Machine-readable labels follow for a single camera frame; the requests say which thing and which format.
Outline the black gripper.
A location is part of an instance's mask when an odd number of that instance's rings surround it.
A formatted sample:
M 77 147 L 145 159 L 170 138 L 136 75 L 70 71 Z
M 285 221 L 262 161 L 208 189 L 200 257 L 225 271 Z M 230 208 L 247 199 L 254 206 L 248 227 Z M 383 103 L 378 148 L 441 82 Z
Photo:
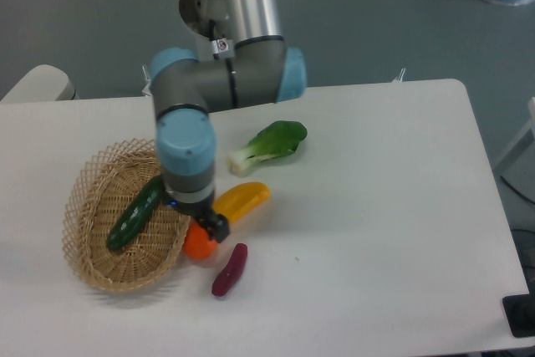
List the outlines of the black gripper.
M 179 201 L 174 194 L 165 191 L 163 201 L 179 213 L 192 217 L 205 230 L 210 240 L 222 243 L 230 235 L 229 221 L 222 214 L 214 212 L 212 204 L 215 192 L 212 191 L 200 201 Z

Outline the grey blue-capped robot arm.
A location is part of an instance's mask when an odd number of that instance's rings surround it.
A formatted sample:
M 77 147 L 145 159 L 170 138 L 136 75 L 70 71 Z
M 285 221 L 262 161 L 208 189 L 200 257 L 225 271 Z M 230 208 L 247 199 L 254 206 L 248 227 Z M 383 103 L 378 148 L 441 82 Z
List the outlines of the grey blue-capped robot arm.
M 296 99 L 307 73 L 302 52 L 284 42 L 276 0 L 194 0 L 193 7 L 210 41 L 230 48 L 207 60 L 183 48 L 152 59 L 155 148 L 178 211 L 221 242 L 229 224 L 212 209 L 217 142 L 210 113 Z

